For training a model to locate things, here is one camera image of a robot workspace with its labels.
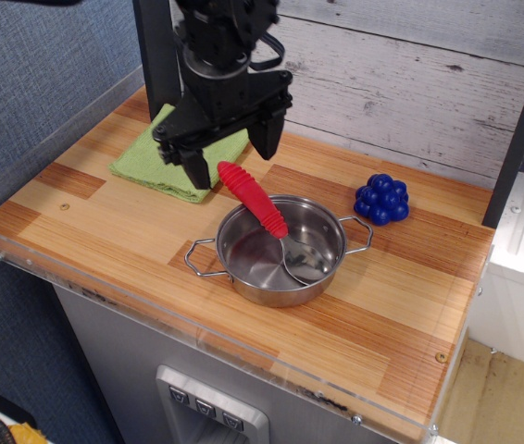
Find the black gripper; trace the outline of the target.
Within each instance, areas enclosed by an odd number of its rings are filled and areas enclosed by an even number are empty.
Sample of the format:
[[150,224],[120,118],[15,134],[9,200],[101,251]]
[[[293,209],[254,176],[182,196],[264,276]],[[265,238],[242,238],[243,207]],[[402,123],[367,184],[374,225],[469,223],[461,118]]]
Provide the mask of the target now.
[[203,149],[240,130],[247,130],[258,154],[275,155],[292,106],[288,70],[251,73],[246,62],[229,70],[207,63],[180,62],[184,93],[175,109],[158,124],[153,138],[166,164],[181,165],[197,190],[209,190],[211,179]]

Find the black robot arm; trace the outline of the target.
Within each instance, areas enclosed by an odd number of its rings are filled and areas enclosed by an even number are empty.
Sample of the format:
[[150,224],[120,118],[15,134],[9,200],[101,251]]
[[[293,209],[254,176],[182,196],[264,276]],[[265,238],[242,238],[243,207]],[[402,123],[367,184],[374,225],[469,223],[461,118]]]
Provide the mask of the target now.
[[278,23],[275,1],[180,1],[175,31],[184,91],[153,138],[166,164],[183,168],[198,190],[211,186],[203,151],[246,130],[259,155],[277,151],[292,105],[285,49],[269,34]]

